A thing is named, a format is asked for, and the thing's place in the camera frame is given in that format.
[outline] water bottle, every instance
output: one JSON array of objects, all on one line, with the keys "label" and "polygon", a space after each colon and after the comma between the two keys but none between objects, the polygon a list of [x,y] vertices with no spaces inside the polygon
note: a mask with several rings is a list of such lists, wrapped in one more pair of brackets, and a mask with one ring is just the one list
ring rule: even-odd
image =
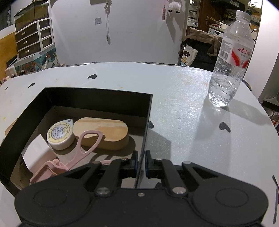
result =
[{"label": "water bottle", "polygon": [[236,21],[224,32],[208,89],[208,97],[216,106],[229,104],[246,71],[254,47],[250,20],[248,13],[238,10]]}]

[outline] pink scissors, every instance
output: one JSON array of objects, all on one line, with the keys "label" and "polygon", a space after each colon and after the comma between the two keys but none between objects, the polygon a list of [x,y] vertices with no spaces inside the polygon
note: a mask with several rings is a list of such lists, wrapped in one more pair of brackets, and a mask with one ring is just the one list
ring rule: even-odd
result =
[{"label": "pink scissors", "polygon": [[[84,138],[84,136],[87,134],[97,134],[98,139],[88,151],[85,151],[81,147],[81,141]],[[63,164],[62,162],[59,161],[59,159],[54,159],[53,161],[45,162],[41,166],[41,168],[38,169],[38,171],[32,176],[32,178],[30,179],[30,183],[33,184],[36,182],[40,182],[42,180],[50,178],[51,176],[57,176],[58,174],[68,171],[75,164],[77,164],[80,160],[82,160],[87,155],[89,155],[91,152],[93,152],[95,150],[95,148],[101,142],[102,138],[103,138],[103,132],[94,131],[94,130],[85,131],[84,133],[82,133],[80,135],[80,137],[78,139],[78,143],[76,145],[76,155],[71,161],[69,161],[67,164]],[[111,162],[111,160],[105,160],[105,161],[103,161],[102,164],[109,164],[110,162]]]}]

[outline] wooden block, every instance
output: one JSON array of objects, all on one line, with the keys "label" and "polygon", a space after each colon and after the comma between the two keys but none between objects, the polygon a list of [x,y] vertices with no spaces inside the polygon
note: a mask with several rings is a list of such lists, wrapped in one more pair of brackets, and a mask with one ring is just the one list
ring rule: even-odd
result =
[{"label": "wooden block", "polygon": [[[88,130],[96,130],[103,132],[103,140],[98,145],[98,148],[105,150],[120,150],[127,146],[129,142],[129,134],[127,125],[120,120],[84,117],[74,123],[73,133],[76,139]],[[86,135],[81,144],[84,146],[92,146],[97,135]]]}]

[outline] black heart sticker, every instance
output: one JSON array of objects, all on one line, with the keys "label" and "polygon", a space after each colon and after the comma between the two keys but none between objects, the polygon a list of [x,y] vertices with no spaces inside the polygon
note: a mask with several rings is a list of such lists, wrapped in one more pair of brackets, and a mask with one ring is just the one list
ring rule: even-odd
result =
[{"label": "black heart sticker", "polygon": [[230,127],[229,127],[225,122],[221,122],[221,123],[219,124],[219,129],[221,129],[221,130],[226,129],[227,132],[230,133]]},{"label": "black heart sticker", "polygon": [[31,86],[34,86],[34,85],[35,85],[35,83],[32,83],[32,84],[30,84],[30,85],[29,85],[29,87],[28,87],[28,88],[30,88]]},{"label": "black heart sticker", "polygon": [[148,127],[149,127],[150,129],[152,129],[152,128],[154,128],[154,124],[150,121],[149,124],[148,124]]},{"label": "black heart sticker", "polygon": [[96,74],[93,74],[93,75],[89,76],[87,79],[90,79],[90,78],[96,79],[96,78],[97,78],[97,75],[96,75]]}]

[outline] white table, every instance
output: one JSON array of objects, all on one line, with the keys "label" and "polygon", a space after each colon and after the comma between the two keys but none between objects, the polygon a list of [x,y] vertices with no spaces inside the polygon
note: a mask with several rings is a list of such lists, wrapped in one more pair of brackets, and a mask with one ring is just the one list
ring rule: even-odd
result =
[{"label": "white table", "polygon": [[[96,79],[87,77],[97,74]],[[180,66],[143,63],[95,63],[59,67],[10,79],[0,87],[0,141],[6,128],[45,87],[83,87],[152,93],[147,138],[152,157],[174,164],[188,160],[243,180],[262,189],[269,199],[263,224],[273,225],[276,186],[279,180],[279,139],[264,109],[245,84],[228,108],[215,109],[207,100],[211,72]],[[231,132],[220,130],[225,122]],[[155,181],[143,179],[141,187]],[[14,227],[3,205],[16,216],[13,199],[0,185],[0,226]]]}]

